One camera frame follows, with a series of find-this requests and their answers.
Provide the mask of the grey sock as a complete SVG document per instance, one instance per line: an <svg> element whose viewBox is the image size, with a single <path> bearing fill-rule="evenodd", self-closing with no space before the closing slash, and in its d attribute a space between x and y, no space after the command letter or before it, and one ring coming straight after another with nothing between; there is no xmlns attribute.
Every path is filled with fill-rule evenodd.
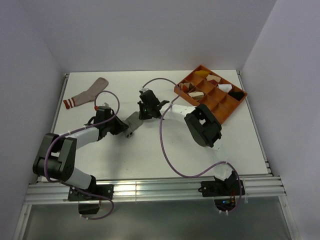
<svg viewBox="0 0 320 240"><path fill-rule="evenodd" d="M123 132L126 138L130 138L134 131L143 124L143 121L139 118L139 115L140 113L135 111L123 121L128 126L128 128Z"/></svg>

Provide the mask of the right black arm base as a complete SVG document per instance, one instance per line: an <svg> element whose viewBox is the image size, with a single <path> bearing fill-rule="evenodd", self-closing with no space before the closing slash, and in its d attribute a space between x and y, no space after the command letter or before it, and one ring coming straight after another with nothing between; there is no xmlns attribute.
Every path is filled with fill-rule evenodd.
<svg viewBox="0 0 320 240"><path fill-rule="evenodd" d="M198 192L202 197L225 197L214 200L214 204L219 211L231 211L237 205L236 197L244 196L245 189L242 180L226 179L224 181L215 178L210 181L202 181Z"/></svg>

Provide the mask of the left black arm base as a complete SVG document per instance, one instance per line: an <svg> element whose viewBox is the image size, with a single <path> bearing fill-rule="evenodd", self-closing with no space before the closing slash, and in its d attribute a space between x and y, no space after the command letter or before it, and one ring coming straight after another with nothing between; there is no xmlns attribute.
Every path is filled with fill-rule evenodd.
<svg viewBox="0 0 320 240"><path fill-rule="evenodd" d="M113 202L114 185L97 185L91 191L70 187L67 197L68 202L78 202L78 213L86 220L101 220L112 214L115 204ZM102 206L102 201L111 203L110 210L102 216L97 216Z"/></svg>

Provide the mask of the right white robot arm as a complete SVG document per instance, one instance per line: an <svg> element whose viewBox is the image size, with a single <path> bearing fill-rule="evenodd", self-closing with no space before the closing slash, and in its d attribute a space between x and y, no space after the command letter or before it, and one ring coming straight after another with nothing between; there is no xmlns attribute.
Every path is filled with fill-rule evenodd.
<svg viewBox="0 0 320 240"><path fill-rule="evenodd" d="M137 103L139 105L139 119L160 119L160 146L169 167L183 178L198 178L210 170L213 170L213 176L218 180L216 183L217 191L222 195L229 194L234 188L231 177L232 175L236 177L237 171L228 162L227 157L221 150L222 125L209 108L203 103L197 106L185 106L175 104L173 100L159 101L154 92L147 88L142 88L139 93L140 101ZM185 175L179 172L172 165L165 151L163 141L164 120L184 123L195 143L203 147L212 159L216 159L217 162L196 175Z"/></svg>

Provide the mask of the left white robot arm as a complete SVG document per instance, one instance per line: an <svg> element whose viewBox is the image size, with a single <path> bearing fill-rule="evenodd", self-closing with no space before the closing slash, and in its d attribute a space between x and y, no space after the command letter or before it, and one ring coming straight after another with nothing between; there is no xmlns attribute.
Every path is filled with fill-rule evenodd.
<svg viewBox="0 0 320 240"><path fill-rule="evenodd" d="M82 128L64 134L47 133L34 160L32 171L38 176L54 179L79 188L86 200L96 197L95 177L75 167L76 151L104 138L129 129L108 106L99 106L96 114Z"/></svg>

